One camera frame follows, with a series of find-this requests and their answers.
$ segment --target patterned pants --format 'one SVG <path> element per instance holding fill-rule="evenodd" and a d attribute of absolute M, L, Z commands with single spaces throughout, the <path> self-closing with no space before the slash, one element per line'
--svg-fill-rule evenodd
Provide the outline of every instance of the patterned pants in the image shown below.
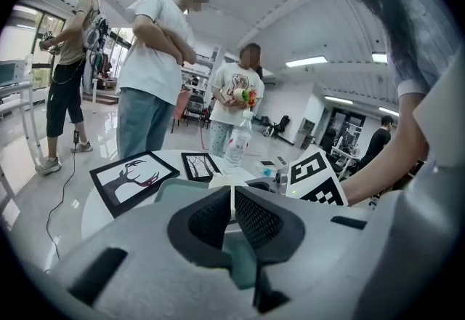
<path fill-rule="evenodd" d="M 229 140 L 233 132 L 234 125 L 223 124 L 222 122 L 212 121 L 210 128 L 210 151 L 213 156 L 223 157 L 226 139 Z"/>

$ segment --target backpack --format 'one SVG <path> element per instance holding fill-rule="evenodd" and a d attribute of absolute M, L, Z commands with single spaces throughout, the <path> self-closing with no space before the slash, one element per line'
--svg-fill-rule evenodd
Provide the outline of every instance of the backpack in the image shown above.
<path fill-rule="evenodd" d="M 97 16 L 82 33 L 83 47 L 91 51 L 97 51 L 103 47 L 104 36 L 107 35 L 109 28 L 107 17 L 100 12 L 100 0 L 98 3 Z"/>

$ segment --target ceiling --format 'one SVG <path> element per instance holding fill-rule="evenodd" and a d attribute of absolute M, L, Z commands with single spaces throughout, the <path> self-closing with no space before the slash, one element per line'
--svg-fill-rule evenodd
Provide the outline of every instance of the ceiling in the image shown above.
<path fill-rule="evenodd" d="M 48 0 L 69 12 L 77 0 Z M 103 0 L 111 27 L 126 27 L 124 9 L 135 0 Z M 385 65 L 372 52 L 384 52 L 380 22 L 354 0 L 211 0 L 189 14 L 195 34 L 237 52 L 255 41 L 263 65 L 278 80 L 313 81 L 324 94 L 397 110 L 397 94 Z M 287 68 L 286 62 L 325 56 L 324 65 Z"/>

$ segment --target sneakers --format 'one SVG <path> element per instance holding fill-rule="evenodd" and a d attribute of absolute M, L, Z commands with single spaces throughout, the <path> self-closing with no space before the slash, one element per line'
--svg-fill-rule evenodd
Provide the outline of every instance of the sneakers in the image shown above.
<path fill-rule="evenodd" d="M 51 174 L 53 172 L 57 172 L 61 169 L 61 164 L 58 159 L 54 161 L 51 159 L 47 159 L 43 164 L 36 166 L 36 172 L 39 175 L 45 176 Z"/>
<path fill-rule="evenodd" d="M 76 153 L 79 152 L 91 152 L 93 150 L 93 147 L 90 145 L 90 142 L 87 142 L 87 144 L 78 144 L 76 146 Z M 74 153 L 75 150 L 74 148 L 71 148 L 71 153 Z"/>

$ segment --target woman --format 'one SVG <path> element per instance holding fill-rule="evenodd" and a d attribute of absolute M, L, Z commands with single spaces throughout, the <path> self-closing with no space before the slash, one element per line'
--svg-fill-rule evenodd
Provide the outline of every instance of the woman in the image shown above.
<path fill-rule="evenodd" d="M 258 95 L 260 95 L 262 97 L 262 99 L 263 99 L 263 97 L 264 97 L 263 68 L 260 65 L 258 65 L 256 67 L 255 71 L 256 71 L 256 74 L 258 74 L 259 77 L 260 77 L 260 88 L 259 88 Z M 254 112 L 254 116 L 256 116 L 256 114 L 259 111 L 259 105 L 260 105 L 262 99 L 259 99 L 255 103 L 255 106 L 252 108 L 252 111 Z"/>
<path fill-rule="evenodd" d="M 236 89 L 254 89 L 256 103 L 262 97 L 260 78 L 255 71 L 260 64 L 261 48 L 258 44 L 248 44 L 240 51 L 240 62 L 222 66 L 211 79 L 211 91 L 217 99 L 211 112 L 210 151 L 223 157 L 225 140 L 229 139 L 234 125 L 242 122 L 242 112 L 253 108 L 234 98 Z"/>
<path fill-rule="evenodd" d="M 359 0 L 382 22 L 388 68 L 399 95 L 397 133 L 369 165 L 342 183 L 349 204 L 382 191 L 420 159 L 428 144 L 413 110 L 447 70 L 461 34 L 442 0 Z"/>

